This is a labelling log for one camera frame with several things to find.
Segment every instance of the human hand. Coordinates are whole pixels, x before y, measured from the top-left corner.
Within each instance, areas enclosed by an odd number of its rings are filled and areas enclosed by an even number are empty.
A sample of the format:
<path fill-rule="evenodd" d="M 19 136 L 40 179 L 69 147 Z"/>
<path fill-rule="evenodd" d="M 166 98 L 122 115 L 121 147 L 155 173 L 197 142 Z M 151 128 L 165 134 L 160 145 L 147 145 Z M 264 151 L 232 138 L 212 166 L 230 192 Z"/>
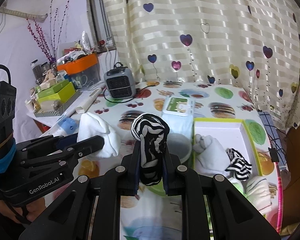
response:
<path fill-rule="evenodd" d="M 30 222 L 33 222 L 46 208 L 44 198 L 39 198 L 26 205 L 26 207 L 27 210 L 29 211 L 29 214 L 27 215 L 27 219 Z M 14 208 L 14 209 L 17 211 L 17 213 L 22 215 L 21 208 Z M 16 218 L 15 214 L 10 210 L 10 208 L 7 207 L 7 205 L 3 200 L 0 200 L 0 213 L 5 217 L 10 218 L 14 222 L 20 224 L 20 221 Z"/>

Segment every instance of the black and white striped sock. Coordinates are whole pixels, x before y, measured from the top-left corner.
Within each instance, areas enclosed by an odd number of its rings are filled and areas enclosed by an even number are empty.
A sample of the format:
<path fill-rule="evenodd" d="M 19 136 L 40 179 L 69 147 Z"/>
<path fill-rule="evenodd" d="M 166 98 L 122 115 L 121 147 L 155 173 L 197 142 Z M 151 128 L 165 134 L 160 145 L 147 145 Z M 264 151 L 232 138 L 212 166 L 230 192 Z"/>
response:
<path fill-rule="evenodd" d="M 246 161 L 240 152 L 231 148 L 227 150 L 230 159 L 230 165 L 226 171 L 233 171 L 237 180 L 245 181 L 251 174 L 252 165 Z"/>
<path fill-rule="evenodd" d="M 166 122 L 155 114 L 141 114 L 132 123 L 131 133 L 141 142 L 140 180 L 147 186 L 161 181 L 162 155 L 169 131 Z"/>

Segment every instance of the open cardboard box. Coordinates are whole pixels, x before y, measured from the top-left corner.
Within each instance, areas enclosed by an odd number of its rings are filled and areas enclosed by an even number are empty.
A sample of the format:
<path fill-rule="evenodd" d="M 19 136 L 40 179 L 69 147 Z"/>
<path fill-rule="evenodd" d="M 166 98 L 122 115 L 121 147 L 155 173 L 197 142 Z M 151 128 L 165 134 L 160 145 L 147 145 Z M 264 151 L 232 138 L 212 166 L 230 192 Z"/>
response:
<path fill-rule="evenodd" d="M 225 150 L 233 148 L 252 164 L 251 177 L 262 176 L 260 162 L 247 125 L 242 119 L 194 118 L 194 135 L 211 135 Z M 193 152 L 193 164 L 197 153 Z"/>

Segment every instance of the tablecloth with food print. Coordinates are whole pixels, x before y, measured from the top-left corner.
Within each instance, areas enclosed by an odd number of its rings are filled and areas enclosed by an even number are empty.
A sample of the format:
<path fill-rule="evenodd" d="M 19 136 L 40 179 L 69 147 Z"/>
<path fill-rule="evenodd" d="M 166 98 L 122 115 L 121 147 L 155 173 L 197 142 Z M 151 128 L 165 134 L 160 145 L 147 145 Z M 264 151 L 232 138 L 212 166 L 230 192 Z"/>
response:
<path fill-rule="evenodd" d="M 96 177 L 118 166 L 123 156 L 131 154 L 135 139 L 130 128 L 133 120 L 141 113 L 154 113 L 161 116 L 163 103 L 167 96 L 178 95 L 195 99 L 194 117 L 236 118 L 253 122 L 251 133 L 261 171 L 271 186 L 271 211 L 265 214 L 269 223 L 279 232 L 282 221 L 282 187 L 279 169 L 269 155 L 270 141 L 258 112 L 255 110 L 248 94 L 235 85 L 213 85 L 182 82 L 141 82 L 137 84 L 137 95 L 127 103 L 106 101 L 100 94 L 88 112 L 95 113 L 108 122 L 121 137 L 121 148 L 117 157 L 91 162 L 80 161 L 74 170 L 74 177 L 88 175 Z M 80 115 L 72 118 L 79 120 Z M 55 191 L 55 199 L 66 186 Z M 162 182 L 156 187 L 140 184 L 138 194 L 134 197 L 121 198 L 121 232 L 120 239 L 168 240 L 181 239 L 181 197 L 164 195 Z"/>

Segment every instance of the green box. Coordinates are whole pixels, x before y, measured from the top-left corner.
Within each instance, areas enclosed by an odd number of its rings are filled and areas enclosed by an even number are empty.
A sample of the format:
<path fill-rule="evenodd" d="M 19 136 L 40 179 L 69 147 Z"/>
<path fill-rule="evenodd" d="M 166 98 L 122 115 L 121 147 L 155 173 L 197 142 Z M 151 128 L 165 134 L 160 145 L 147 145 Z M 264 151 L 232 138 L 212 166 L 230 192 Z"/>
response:
<path fill-rule="evenodd" d="M 75 93 L 74 87 L 72 82 L 69 82 L 63 89 L 61 89 L 58 93 L 55 93 L 53 95 L 44 97 L 44 98 L 39 98 L 38 102 L 41 104 L 43 101 L 48 101 L 48 100 L 60 100 L 61 103 L 65 103 L 68 101 L 70 97 L 72 97 Z"/>
<path fill-rule="evenodd" d="M 53 95 L 55 93 L 58 93 L 61 89 L 63 89 L 66 85 L 69 84 L 69 80 L 65 79 L 61 82 L 58 82 L 57 84 L 54 84 L 52 87 L 47 88 L 41 92 L 38 93 L 38 98 L 44 98 L 46 96 Z"/>

